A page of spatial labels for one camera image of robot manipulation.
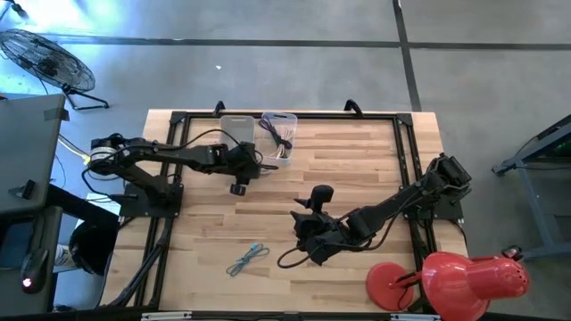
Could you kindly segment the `clear plastic bin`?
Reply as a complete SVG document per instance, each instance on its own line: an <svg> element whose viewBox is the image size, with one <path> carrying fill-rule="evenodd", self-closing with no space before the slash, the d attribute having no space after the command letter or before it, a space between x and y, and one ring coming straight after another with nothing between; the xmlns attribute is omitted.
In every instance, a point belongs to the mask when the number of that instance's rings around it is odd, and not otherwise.
<svg viewBox="0 0 571 321"><path fill-rule="evenodd" d="M257 121L255 143L265 163L290 164L294 152L297 117L292 113L265 111Z"/></svg>

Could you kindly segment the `dark grey desk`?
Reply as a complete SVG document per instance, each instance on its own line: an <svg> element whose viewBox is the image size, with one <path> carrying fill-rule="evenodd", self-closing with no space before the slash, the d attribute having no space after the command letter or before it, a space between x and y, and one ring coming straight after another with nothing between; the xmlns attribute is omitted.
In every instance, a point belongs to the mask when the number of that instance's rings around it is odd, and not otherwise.
<svg viewBox="0 0 571 321"><path fill-rule="evenodd" d="M0 317L43 314L54 300L54 256L58 244L62 209L46 207L11 216L0 215ZM21 289L21 266L33 250L49 250L46 283L35 294Z"/></svg>

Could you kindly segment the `red desk lamp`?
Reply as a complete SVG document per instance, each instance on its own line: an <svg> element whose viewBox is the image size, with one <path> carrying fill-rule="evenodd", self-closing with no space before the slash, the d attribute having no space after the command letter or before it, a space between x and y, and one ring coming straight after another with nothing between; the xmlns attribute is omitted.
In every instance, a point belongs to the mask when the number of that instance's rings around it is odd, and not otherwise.
<svg viewBox="0 0 571 321"><path fill-rule="evenodd" d="M437 251L410 273L396 263L378 263L367 274L366 292L386 311L412 311L416 303L426 303L445 321L476 321L492 301L527 293L531 281L522 258L521 248L510 246L497 255L472 258Z"/></svg>

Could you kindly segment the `white bracket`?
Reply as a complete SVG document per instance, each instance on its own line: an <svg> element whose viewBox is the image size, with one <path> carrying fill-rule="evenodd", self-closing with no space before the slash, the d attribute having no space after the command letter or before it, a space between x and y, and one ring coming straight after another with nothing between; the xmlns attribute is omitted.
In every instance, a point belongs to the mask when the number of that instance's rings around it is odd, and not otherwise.
<svg viewBox="0 0 571 321"><path fill-rule="evenodd" d="M442 321L442 318L434 314L394 313L390 315L390 321Z"/></svg>
<svg viewBox="0 0 571 321"><path fill-rule="evenodd" d="M181 321L192 317L192 311L148 312L141 315L140 321Z"/></svg>

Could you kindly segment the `white blue-printed item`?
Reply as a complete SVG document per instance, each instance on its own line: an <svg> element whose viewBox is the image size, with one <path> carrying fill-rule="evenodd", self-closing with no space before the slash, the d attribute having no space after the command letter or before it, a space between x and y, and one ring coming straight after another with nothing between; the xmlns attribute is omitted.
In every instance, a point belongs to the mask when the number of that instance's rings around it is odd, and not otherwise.
<svg viewBox="0 0 571 321"><path fill-rule="evenodd" d="M63 270L77 268L77 264L75 263L72 253L67 245L57 245L54 256L54 266Z"/></svg>

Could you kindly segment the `grey metal cart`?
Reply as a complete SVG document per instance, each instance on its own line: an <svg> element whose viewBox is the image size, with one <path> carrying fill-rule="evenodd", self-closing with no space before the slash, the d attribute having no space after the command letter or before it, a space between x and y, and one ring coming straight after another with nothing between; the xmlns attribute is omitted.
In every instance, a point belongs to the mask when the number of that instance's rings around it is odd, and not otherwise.
<svg viewBox="0 0 571 321"><path fill-rule="evenodd" d="M513 156L492 167L498 177L515 170L525 189L542 244L527 259L571 255L571 236L558 220L571 219L571 114L532 136Z"/></svg>

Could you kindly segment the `small black clip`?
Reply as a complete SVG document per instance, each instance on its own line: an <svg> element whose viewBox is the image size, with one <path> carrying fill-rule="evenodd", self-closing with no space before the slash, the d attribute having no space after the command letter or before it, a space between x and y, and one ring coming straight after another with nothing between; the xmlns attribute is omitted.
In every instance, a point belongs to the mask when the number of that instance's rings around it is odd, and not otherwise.
<svg viewBox="0 0 571 321"><path fill-rule="evenodd" d="M8 190L8 194L18 198L29 200L31 198L31 195L33 194L35 186L36 182L29 179L24 185L10 188Z"/></svg>

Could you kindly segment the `black stand leg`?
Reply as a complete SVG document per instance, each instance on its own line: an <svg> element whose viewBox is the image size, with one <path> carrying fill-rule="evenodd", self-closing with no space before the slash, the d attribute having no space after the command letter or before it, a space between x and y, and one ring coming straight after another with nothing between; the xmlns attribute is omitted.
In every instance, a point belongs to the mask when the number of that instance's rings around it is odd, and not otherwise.
<svg viewBox="0 0 571 321"><path fill-rule="evenodd" d="M10 8L24 21L29 19L28 13L15 0L5 0L10 4Z"/></svg>

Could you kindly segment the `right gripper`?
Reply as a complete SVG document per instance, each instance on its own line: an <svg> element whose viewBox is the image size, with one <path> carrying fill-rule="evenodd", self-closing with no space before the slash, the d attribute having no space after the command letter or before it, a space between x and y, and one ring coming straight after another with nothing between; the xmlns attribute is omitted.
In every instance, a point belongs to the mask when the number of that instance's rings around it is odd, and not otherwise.
<svg viewBox="0 0 571 321"><path fill-rule="evenodd" d="M357 250L353 232L344 223L357 210L354 209L340 218L331 217L323 211L323 205L331 202L333 194L332 186L316 185L309 199L294 198L294 201L305 209L310 209L311 214L290 212L294 219L297 247L300 251L307 252L309 259L319 266L340 251Z"/></svg>

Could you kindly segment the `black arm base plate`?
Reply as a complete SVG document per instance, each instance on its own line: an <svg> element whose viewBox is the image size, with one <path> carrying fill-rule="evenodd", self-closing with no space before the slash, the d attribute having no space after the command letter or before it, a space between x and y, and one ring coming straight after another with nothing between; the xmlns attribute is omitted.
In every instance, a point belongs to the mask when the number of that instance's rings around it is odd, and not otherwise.
<svg viewBox="0 0 571 321"><path fill-rule="evenodd" d="M169 184L167 192L159 194L127 184L127 199L119 199L120 215L126 218L174 218L181 208L184 186Z"/></svg>
<svg viewBox="0 0 571 321"><path fill-rule="evenodd" d="M458 220L464 218L460 201L444 195L438 200L419 202L405 208L402 213L408 219L446 219Z"/></svg>

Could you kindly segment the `white plastic bin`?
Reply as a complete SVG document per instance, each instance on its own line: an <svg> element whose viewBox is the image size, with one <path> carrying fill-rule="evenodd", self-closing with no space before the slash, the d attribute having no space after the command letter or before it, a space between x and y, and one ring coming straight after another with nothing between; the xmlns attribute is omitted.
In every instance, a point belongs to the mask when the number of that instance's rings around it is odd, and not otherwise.
<svg viewBox="0 0 571 321"><path fill-rule="evenodd" d="M229 149L236 146L236 142L253 143L255 139L255 120L251 116L226 115L219 119L222 133L219 141L226 144Z"/></svg>

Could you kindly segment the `black round stool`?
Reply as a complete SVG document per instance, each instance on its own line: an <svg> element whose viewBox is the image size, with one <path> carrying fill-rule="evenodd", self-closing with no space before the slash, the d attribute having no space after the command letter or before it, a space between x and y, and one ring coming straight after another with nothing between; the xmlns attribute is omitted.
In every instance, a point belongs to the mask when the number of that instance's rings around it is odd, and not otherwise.
<svg viewBox="0 0 571 321"><path fill-rule="evenodd" d="M92 275L103 276L116 242L116 226L97 226L89 222L79 224L69 240L74 264Z"/></svg>

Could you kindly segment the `black computer mouse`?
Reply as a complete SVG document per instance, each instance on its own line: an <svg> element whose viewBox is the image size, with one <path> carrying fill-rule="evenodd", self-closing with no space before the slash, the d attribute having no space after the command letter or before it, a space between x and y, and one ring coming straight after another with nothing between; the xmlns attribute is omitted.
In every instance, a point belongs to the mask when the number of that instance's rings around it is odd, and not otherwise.
<svg viewBox="0 0 571 321"><path fill-rule="evenodd" d="M21 289L27 294L40 292L47 276L49 250L39 248L28 253L21 266Z"/></svg>

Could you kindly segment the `black floor fan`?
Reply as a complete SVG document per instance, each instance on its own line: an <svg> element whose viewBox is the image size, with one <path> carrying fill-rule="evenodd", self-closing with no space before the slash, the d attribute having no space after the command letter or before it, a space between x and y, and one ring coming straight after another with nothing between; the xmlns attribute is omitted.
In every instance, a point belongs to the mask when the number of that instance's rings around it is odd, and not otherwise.
<svg viewBox="0 0 571 321"><path fill-rule="evenodd" d="M8 29L0 32L0 50L42 84L59 88L73 110L110 108L106 100L88 94L95 88L92 70L54 41L24 29Z"/></svg>

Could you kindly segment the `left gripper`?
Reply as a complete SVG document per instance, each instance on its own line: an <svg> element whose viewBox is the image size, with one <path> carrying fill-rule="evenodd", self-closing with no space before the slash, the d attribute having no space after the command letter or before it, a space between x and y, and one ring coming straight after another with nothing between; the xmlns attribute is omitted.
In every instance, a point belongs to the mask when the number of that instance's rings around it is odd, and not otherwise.
<svg viewBox="0 0 571 321"><path fill-rule="evenodd" d="M261 169L277 170L278 166L259 164L255 156L255 144L242 142L230 148L224 145L220 152L222 165L220 173L233 176L236 181L230 185L230 190L234 195L244 196L246 186L252 179L257 179L261 175Z"/></svg>

